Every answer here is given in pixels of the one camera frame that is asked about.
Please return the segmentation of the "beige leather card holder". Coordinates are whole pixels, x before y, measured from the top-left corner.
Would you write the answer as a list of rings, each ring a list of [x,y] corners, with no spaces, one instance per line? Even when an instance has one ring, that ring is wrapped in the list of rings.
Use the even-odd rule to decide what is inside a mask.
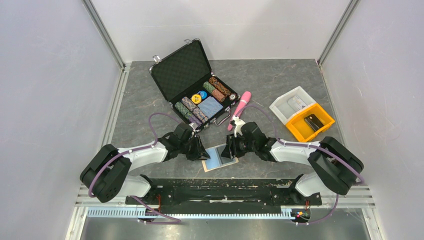
[[[205,173],[210,172],[212,170],[227,167],[239,162],[239,159],[237,157],[227,158],[221,156],[221,153],[225,149],[225,146],[225,144],[221,144],[206,149],[209,158],[206,160],[202,160],[202,166]]]

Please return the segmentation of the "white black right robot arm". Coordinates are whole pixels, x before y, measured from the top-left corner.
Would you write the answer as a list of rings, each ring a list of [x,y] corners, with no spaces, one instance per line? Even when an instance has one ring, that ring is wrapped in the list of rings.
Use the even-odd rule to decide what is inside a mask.
[[[301,174],[289,189],[289,199],[295,204],[325,189],[344,196],[353,185],[364,182],[362,161],[333,137],[314,142],[286,141],[266,136],[255,122],[237,118],[231,124],[234,132],[226,137],[222,157],[233,159],[254,153],[266,162],[292,162],[313,169]]]

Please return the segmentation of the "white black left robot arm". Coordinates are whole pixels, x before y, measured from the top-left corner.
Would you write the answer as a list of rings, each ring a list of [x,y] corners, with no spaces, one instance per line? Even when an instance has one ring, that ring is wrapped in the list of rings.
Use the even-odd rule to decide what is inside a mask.
[[[175,130],[153,142],[130,148],[117,148],[111,143],[100,148],[81,172],[79,179],[88,195],[107,203],[116,196],[136,196],[145,204],[153,203],[157,190],[148,177],[129,173],[144,166],[163,163],[184,155],[189,161],[210,158],[194,128],[180,123]]]

